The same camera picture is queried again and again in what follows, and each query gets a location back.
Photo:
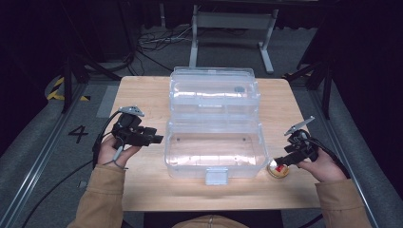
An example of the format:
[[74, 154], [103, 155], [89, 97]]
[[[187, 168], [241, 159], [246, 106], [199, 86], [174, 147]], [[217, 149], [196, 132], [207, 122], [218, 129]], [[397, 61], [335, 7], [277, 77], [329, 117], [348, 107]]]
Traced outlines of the person's tan jacket torso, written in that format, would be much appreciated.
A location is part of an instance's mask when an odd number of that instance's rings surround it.
[[207, 215], [179, 222], [175, 224], [172, 228], [249, 228], [249, 227], [230, 218], [217, 215]]

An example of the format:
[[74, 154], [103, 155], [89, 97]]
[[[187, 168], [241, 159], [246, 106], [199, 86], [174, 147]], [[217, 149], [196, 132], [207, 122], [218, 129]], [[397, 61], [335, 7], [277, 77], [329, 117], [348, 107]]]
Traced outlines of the clear plastic storage box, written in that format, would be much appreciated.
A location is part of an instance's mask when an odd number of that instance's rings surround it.
[[269, 162], [259, 102], [250, 68], [175, 68], [164, 146], [169, 175], [207, 185], [254, 178]]

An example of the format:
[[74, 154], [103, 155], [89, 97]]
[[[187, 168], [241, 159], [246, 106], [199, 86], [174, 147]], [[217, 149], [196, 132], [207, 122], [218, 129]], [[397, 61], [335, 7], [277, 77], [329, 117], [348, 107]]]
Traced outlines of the black tripod stand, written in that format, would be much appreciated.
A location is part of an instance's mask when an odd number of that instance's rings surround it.
[[64, 71], [62, 76], [64, 78], [64, 107], [62, 109], [63, 113], [67, 113], [69, 108], [72, 106], [73, 102], [73, 92], [72, 92], [72, 77], [75, 77], [79, 84], [86, 84], [89, 81], [89, 74], [87, 72], [86, 66], [90, 66], [96, 71], [104, 74], [107, 78], [113, 81], [120, 81], [121, 77], [99, 65], [98, 63], [90, 60], [89, 58], [77, 54], [71, 53], [67, 56]]
[[285, 73], [282, 76], [282, 79], [285, 79], [287, 82], [292, 82], [304, 75], [307, 75], [308, 73], [310, 73], [310, 76], [305, 83], [305, 86], [308, 90], [316, 90], [320, 85], [323, 85], [321, 110], [324, 114], [324, 117], [329, 120], [329, 106], [333, 75], [333, 72], [331, 70], [331, 63], [329, 61], [315, 62], [311, 65], [303, 67], [302, 69], [297, 70], [296, 72]]

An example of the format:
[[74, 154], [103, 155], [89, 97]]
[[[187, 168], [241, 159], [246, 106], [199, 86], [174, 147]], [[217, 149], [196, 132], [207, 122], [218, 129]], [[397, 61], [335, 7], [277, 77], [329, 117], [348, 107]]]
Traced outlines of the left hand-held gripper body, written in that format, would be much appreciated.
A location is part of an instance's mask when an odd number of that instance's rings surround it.
[[120, 117], [112, 127], [112, 135], [116, 139], [114, 147], [124, 147], [126, 144], [134, 146], [149, 146], [144, 134], [145, 128], [140, 126], [144, 113], [136, 105], [123, 106], [118, 109]]

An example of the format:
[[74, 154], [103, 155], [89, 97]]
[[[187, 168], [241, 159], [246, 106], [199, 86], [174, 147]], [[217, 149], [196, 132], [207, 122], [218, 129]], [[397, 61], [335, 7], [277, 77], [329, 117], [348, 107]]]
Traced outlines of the person's left hand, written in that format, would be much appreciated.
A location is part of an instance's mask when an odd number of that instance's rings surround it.
[[97, 163], [111, 167], [119, 167], [125, 169], [128, 160], [140, 151], [139, 146], [128, 146], [122, 149], [117, 155], [118, 150], [114, 148], [116, 139], [113, 136], [108, 136], [101, 143], [101, 148]]

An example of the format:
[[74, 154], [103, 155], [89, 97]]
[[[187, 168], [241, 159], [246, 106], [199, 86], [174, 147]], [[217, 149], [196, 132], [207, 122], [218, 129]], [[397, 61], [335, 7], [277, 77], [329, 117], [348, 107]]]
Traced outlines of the person's right hand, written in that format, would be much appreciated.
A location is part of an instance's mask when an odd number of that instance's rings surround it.
[[332, 158], [321, 148], [317, 150], [318, 157], [316, 161], [301, 161], [297, 164], [298, 168], [308, 171], [319, 182], [343, 181], [347, 177], [336, 165]]

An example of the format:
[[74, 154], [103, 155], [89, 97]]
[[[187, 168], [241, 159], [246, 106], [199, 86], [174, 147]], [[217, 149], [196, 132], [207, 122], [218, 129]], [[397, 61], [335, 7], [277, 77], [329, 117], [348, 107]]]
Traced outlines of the metal floor rail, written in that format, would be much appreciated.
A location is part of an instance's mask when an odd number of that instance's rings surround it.
[[329, 119], [322, 111], [316, 91], [308, 92], [316, 110], [317, 121], [324, 129], [320, 140], [336, 152], [347, 167], [366, 206], [374, 228], [400, 228], [403, 221], [401, 198], [381, 170], [370, 148], [338, 93], [331, 96]]
[[43, 146], [37, 155], [34, 163], [29, 168], [29, 171], [24, 176], [17, 193], [15, 194], [10, 206], [5, 212], [4, 216], [0, 219], [0, 228], [12, 228], [15, 221], [20, 216], [29, 196], [35, 187], [37, 181], [45, 169], [48, 160], [53, 153], [54, 146], [60, 138], [62, 128], [66, 125], [66, 122], [75, 107], [78, 104], [80, 97], [86, 90], [87, 84], [78, 84], [73, 90], [71, 104], [65, 113], [59, 115], [55, 125], [51, 129], [47, 140], [43, 143]]

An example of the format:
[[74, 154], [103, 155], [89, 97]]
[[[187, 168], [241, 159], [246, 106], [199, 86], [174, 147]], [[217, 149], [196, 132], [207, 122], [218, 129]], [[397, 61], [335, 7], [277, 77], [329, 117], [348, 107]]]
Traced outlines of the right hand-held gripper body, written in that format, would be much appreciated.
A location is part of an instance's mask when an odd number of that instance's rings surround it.
[[289, 143], [284, 149], [288, 154], [298, 156], [298, 158], [294, 158], [295, 162], [301, 162], [305, 159], [315, 162], [318, 158], [317, 147], [310, 142], [311, 135], [303, 129], [303, 126], [314, 119], [314, 116], [310, 116], [307, 120], [292, 125], [284, 133], [285, 136], [288, 136], [287, 142]]

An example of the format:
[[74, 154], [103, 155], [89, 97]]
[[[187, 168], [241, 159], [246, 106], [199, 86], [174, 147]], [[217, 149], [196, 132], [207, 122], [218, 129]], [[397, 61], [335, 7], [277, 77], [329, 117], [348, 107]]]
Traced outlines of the small round yellow container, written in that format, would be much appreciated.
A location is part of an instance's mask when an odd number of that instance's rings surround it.
[[290, 172], [288, 165], [279, 163], [275, 160], [270, 160], [266, 166], [266, 169], [268, 173], [276, 179], [283, 179]]

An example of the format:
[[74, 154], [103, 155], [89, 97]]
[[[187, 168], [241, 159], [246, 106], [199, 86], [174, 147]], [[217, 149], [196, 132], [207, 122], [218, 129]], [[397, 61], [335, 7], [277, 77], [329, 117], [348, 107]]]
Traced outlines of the grey metal table frame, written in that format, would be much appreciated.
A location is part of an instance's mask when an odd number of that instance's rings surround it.
[[258, 43], [260, 56], [268, 74], [274, 73], [268, 45], [278, 19], [278, 10], [273, 9], [268, 14], [236, 13], [236, 12], [206, 12], [200, 11], [198, 5], [193, 6], [192, 15], [192, 44], [189, 65], [195, 67], [198, 60], [198, 29], [261, 29], [265, 38]]

